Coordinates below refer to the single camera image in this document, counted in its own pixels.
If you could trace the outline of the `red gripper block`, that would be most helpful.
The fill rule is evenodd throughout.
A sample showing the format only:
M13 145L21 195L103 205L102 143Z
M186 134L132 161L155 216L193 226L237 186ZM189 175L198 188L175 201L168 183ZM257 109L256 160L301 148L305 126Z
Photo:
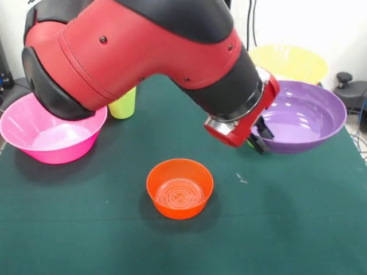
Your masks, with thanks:
M226 145L239 147L247 140L259 154L265 154L267 145L263 139L272 140L274 135L267 127L262 113L274 102L280 86L271 74L261 75L259 84L260 87L255 93L259 98L256 99L254 107L239 118L228 122L221 122L209 116L204 124L205 129Z

